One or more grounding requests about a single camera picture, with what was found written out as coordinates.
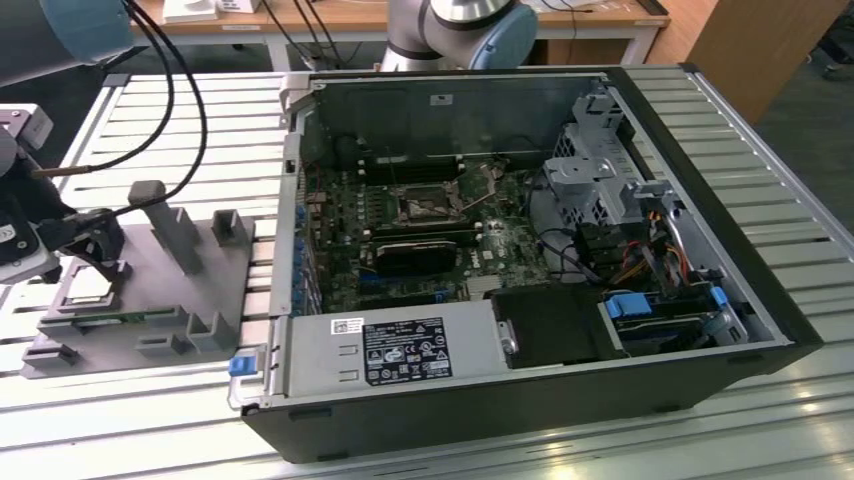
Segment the warning label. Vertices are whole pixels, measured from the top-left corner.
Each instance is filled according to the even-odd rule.
[[[454,376],[442,317],[362,327],[370,385]]]

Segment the metal table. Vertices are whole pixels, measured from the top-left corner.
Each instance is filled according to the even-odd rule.
[[[694,409],[314,465],[290,465],[230,410],[226,363],[31,381],[20,356],[55,287],[0,289],[0,465],[33,478],[675,479],[851,478],[854,256],[851,237],[699,75],[630,70],[685,150],[827,345]],[[176,199],[200,217],[222,207],[259,219],[242,342],[266,340],[284,130],[271,73],[199,75],[211,151]],[[71,179],[79,208],[117,206],[134,180],[174,184],[198,145],[188,85],[176,120],[120,169]],[[104,88],[64,165],[136,146],[166,102],[162,76]],[[647,159],[659,170],[654,159]],[[126,222],[139,222],[130,216]]]

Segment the sticker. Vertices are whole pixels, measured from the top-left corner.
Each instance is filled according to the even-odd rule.
[[[15,238],[17,232],[12,224],[0,227],[0,243],[8,242]]]
[[[332,320],[332,335],[359,333],[364,325],[364,318],[336,318]]]
[[[223,30],[228,31],[258,31],[262,29],[260,25],[223,25]]]
[[[454,95],[431,95],[430,96],[431,107],[443,107],[447,105],[454,105]]]
[[[442,317],[364,325],[362,340],[371,386],[454,376]]]

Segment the table leg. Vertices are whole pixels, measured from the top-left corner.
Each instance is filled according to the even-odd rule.
[[[264,38],[274,72],[290,72],[288,42],[282,35],[267,35]]]
[[[635,36],[629,42],[623,59],[619,62],[621,64],[639,65],[646,61],[646,56],[653,48],[658,29],[659,27],[635,27]]]

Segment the blue latch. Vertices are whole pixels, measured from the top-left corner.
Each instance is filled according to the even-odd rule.
[[[653,313],[653,307],[642,293],[621,293],[605,302],[611,318],[631,317]]]
[[[711,287],[711,298],[718,302],[718,306],[722,307],[730,303],[730,299],[726,298],[726,292],[721,287]]]
[[[228,362],[228,375],[243,377],[258,373],[258,360],[248,356],[234,357]]]

